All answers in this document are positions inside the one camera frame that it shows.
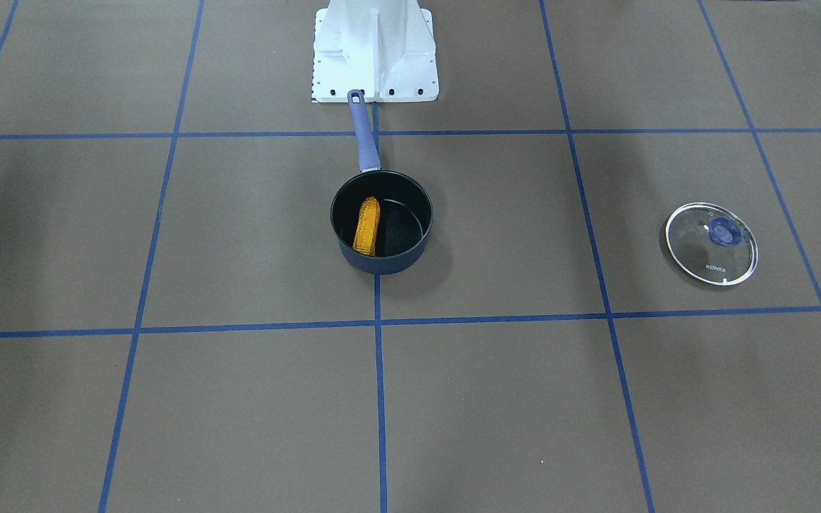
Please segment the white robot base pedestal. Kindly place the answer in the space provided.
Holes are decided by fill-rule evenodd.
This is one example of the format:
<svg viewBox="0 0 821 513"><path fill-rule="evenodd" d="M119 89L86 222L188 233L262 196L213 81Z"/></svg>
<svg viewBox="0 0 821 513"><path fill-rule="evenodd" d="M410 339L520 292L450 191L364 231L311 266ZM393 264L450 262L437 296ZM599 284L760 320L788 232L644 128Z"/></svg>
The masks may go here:
<svg viewBox="0 0 821 513"><path fill-rule="evenodd" d="M417 1L331 1L315 13L312 102L440 96L433 13Z"/></svg>

